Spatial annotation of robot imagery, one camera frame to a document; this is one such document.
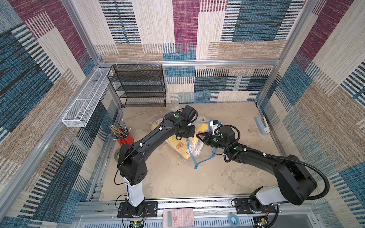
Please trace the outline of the clear plastic vacuum bag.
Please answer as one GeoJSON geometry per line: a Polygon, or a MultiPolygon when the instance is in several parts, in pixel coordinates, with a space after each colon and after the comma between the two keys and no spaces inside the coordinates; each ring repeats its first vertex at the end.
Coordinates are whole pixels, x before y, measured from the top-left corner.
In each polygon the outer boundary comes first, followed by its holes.
{"type": "Polygon", "coordinates": [[[200,164],[215,157],[215,155],[212,154],[206,159],[202,160],[200,158],[205,144],[196,136],[197,134],[206,133],[212,130],[213,120],[195,114],[191,125],[195,126],[193,137],[177,140],[176,136],[173,135],[165,140],[160,147],[167,149],[168,152],[171,152],[184,161],[191,159],[194,163],[194,169],[197,170],[200,164]]]}

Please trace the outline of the yellow cartoon blanket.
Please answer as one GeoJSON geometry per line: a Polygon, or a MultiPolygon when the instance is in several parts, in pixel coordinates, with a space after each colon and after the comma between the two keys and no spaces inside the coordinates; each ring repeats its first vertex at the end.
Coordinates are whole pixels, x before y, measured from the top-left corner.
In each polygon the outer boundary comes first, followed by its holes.
{"type": "MultiPolygon", "coordinates": [[[[198,133],[205,133],[209,130],[208,123],[197,123],[195,124],[195,135],[198,133]]],[[[175,136],[169,137],[165,142],[173,148],[177,153],[179,153],[184,159],[190,158],[190,153],[193,154],[194,157],[197,157],[201,154],[201,150],[204,146],[204,143],[200,141],[196,136],[190,138],[182,138],[181,140],[177,140],[175,136]]]]}

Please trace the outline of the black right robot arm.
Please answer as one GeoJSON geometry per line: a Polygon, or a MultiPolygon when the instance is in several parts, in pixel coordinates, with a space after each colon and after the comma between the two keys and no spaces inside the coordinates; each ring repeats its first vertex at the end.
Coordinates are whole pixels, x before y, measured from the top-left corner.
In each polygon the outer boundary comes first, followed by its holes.
{"type": "Polygon", "coordinates": [[[306,200],[322,197],[322,194],[312,195],[317,182],[308,169],[314,170],[313,166],[293,155],[274,156],[239,143],[240,132],[232,125],[224,125],[213,132],[198,133],[196,136],[205,145],[223,149],[222,155],[226,163],[248,164],[275,176],[277,185],[260,187],[250,195],[248,204],[253,213],[260,213],[274,203],[301,205],[306,200]]]}

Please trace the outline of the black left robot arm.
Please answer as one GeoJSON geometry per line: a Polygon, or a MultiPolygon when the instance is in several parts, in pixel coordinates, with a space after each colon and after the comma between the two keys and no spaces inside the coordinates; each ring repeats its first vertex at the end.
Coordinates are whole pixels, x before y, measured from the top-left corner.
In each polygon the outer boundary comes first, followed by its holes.
{"type": "Polygon", "coordinates": [[[119,150],[117,172],[123,177],[127,189],[127,205],[134,209],[142,208],[145,202],[142,182],[147,176],[146,161],[162,143],[171,136],[177,140],[194,136],[198,112],[186,105],[183,109],[167,113],[161,123],[141,140],[119,150]]]}

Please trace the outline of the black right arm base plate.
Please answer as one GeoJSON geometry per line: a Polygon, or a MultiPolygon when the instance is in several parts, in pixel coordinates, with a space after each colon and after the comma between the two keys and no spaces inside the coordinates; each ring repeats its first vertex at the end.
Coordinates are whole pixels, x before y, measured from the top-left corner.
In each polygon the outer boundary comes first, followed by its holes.
{"type": "Polygon", "coordinates": [[[255,199],[234,198],[231,205],[236,209],[237,214],[269,214],[276,213],[277,208],[274,204],[262,205],[255,199]]]}

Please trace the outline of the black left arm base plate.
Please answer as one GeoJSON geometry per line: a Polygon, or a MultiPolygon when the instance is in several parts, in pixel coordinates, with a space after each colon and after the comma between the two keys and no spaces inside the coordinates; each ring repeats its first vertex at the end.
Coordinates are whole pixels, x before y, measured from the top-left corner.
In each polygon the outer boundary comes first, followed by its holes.
{"type": "Polygon", "coordinates": [[[157,217],[158,202],[157,201],[142,201],[138,206],[133,206],[130,202],[122,202],[118,208],[117,217],[124,218],[148,218],[157,217]]]}

